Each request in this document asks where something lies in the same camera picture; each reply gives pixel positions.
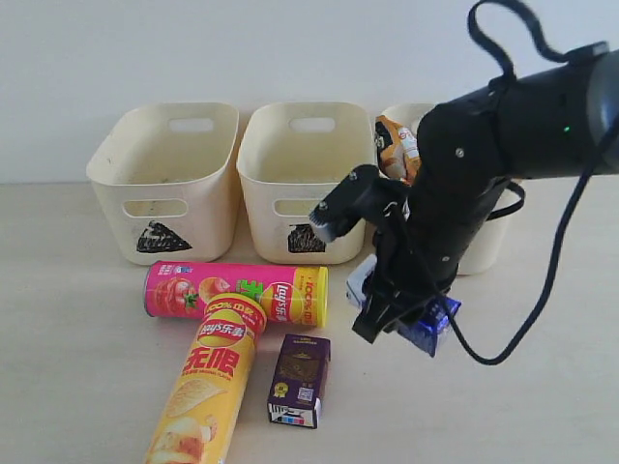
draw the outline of small purple snack box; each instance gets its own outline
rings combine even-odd
[[[269,421],[317,428],[331,361],[331,341],[288,334],[269,391]]]

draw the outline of lay's chip can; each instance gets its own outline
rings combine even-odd
[[[160,261],[146,276],[144,307],[154,317],[200,319],[215,296],[237,293],[270,321],[324,327],[327,290],[325,267]]]
[[[260,304],[243,295],[224,293],[209,302],[145,464],[224,461],[266,323]]]

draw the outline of pink chip can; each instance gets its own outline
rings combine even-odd
[[[324,327],[328,269],[159,261],[144,282],[144,308],[154,317],[201,319],[209,301],[238,293],[257,301],[270,321]]]

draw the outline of robotic arm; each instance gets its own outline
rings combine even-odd
[[[562,66],[517,78],[507,53],[479,28],[485,3],[509,8],[526,23],[538,51]],[[446,314],[465,350],[479,363],[503,362],[548,299],[563,235],[593,175],[619,172],[619,51],[594,43],[562,54],[545,42],[535,15],[517,0],[481,0],[469,13],[471,38],[503,75],[487,87],[434,107],[418,129],[421,169],[415,184],[386,179],[373,165],[355,168],[310,214],[329,243],[360,220],[376,226],[376,266],[353,330],[372,343],[398,321],[418,321],[430,302],[444,301],[458,262],[513,178],[579,176],[557,229],[543,294],[506,350],[477,355]]]

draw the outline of white plastic basket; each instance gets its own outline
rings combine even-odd
[[[238,127],[238,110],[217,102],[145,106],[116,124],[86,173],[128,260],[212,261],[228,250]]]
[[[417,135],[417,128],[422,118],[434,108],[431,103],[404,103],[391,106],[383,115],[392,121],[407,126]],[[518,200],[517,196],[506,190],[499,198],[495,210],[505,208]],[[507,232],[511,217],[502,217],[486,222],[475,236],[470,247],[460,260],[457,273],[461,276],[480,274],[490,269],[496,262],[503,238]]]
[[[365,110],[343,102],[274,103],[251,116],[237,167],[257,253],[280,264],[339,264],[354,258],[366,224],[324,244],[308,214],[356,166],[375,164]]]

